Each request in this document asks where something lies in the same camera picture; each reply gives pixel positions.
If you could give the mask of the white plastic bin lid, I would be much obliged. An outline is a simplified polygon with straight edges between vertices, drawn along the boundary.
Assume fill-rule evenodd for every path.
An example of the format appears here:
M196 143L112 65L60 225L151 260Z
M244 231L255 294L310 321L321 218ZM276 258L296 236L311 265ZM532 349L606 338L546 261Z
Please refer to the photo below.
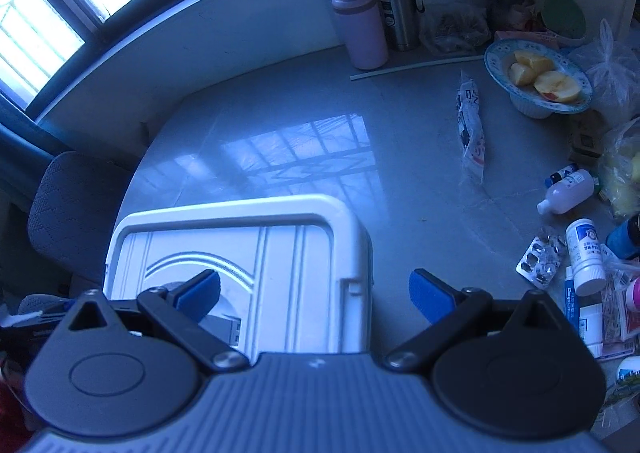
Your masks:
M263 352L368 350L368 232L323 194L198 204L130 214L111 238L103 291L133 299L212 269L220 298L205 329L255 361Z

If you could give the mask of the silver pill blister pack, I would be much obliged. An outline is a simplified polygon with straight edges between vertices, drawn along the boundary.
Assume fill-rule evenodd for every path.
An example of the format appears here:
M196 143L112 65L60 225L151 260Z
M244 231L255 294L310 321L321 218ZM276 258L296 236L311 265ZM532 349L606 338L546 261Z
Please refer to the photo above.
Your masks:
M515 271L533 287L545 291L567 254L565 237L549 228L540 229L529 243Z

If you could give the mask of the blue white ointment tube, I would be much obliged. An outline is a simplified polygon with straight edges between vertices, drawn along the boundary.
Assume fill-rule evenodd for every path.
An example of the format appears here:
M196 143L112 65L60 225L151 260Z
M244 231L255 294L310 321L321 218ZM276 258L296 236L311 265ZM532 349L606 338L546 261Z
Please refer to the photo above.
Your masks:
M567 321L574 327L576 332L579 331L579 303L575 293L573 268L568 265L565 269L564 279L564 315Z

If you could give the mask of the grey fabric chair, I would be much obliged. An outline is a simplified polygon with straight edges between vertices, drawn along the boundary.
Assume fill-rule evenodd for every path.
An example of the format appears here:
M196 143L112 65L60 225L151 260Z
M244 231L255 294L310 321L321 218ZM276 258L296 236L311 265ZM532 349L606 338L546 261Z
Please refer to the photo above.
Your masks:
M27 234L40 255L101 285L129 170L70 151L53 158L30 207Z

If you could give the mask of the white medicine bottle blue label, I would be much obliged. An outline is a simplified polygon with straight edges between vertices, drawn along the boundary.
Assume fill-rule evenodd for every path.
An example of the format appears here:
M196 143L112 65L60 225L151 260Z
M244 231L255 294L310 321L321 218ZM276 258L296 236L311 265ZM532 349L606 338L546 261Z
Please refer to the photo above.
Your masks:
M602 291L606 273L598 233L592 220L582 218L572 222L565 230L565 239L576 295L586 297Z

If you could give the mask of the white lotion bottle lying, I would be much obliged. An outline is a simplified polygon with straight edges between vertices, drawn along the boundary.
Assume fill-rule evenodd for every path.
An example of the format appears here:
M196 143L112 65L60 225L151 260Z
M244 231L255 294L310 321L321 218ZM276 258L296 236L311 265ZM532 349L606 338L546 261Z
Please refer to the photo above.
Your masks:
M537 212L541 216L566 214L590 199L594 190L593 176L585 169L578 169L552 184L544 199L537 204Z

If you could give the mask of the white tube green cartoon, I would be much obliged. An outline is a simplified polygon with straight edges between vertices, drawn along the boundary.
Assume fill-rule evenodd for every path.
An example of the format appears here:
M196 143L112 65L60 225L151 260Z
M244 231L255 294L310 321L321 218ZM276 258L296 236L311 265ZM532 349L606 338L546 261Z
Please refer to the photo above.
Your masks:
M639 392L640 358L638 355L627 357L618 366L615 383L608 389L604 405L619 403Z

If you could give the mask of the white snack wrapper packet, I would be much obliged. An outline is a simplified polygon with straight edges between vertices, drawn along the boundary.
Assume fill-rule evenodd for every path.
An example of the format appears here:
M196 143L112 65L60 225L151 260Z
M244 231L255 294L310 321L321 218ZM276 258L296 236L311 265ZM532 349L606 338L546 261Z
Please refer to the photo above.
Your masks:
M475 80L460 73L456 102L458 134L462 145L462 169L477 184L484 182L486 141L480 119L480 94Z

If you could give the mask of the patterned bowl with apple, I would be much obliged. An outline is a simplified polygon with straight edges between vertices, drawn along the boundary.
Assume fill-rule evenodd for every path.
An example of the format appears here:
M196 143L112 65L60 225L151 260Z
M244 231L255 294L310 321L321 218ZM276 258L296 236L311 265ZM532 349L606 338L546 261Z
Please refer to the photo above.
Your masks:
M518 112L535 120L585 112L593 98L586 73L568 57L525 39L493 42L485 51L489 75Z

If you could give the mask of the white stick on table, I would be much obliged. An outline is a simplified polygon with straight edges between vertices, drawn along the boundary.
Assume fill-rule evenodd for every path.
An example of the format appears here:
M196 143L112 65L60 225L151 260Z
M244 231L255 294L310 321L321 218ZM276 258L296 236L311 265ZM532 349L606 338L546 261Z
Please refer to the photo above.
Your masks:
M392 68L354 74L352 76L349 76L349 80L351 82L359 82L359 80L367 80L368 78L372 78L372 77L390 75L390 74L401 73L401 72L408 72L412 70L436 68L436 66L445 66L450 64L460 64L460 63L466 63L466 62L480 61L480 60L483 60L483 58L484 58L483 56L464 56L464 57L430 60L430 61L423 61L418 63L398 65L398 66L393 66Z

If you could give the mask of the bag of dried snacks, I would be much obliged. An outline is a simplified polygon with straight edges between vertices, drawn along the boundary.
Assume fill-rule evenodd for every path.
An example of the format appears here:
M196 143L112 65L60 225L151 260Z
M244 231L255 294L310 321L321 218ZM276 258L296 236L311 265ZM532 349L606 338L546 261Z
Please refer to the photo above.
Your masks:
M420 21L420 41L433 56L475 54L492 39L486 11L462 2L428 5Z

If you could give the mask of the clear plastic bag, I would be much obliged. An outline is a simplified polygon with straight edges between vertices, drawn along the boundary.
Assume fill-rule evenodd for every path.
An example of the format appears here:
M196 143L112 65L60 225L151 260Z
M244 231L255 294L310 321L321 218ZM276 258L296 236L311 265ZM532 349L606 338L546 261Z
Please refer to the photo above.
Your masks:
M639 114L639 59L616 42L607 20L600 22L599 37L573 50L570 58L589 78L591 107L608 127L625 124Z

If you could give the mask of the pink insulated bottle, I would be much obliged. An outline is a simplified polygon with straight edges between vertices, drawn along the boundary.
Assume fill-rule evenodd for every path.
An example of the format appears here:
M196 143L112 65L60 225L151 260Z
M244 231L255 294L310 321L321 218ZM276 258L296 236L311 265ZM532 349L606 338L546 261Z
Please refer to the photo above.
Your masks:
M371 71L388 61L377 0L332 0L338 34L358 70Z

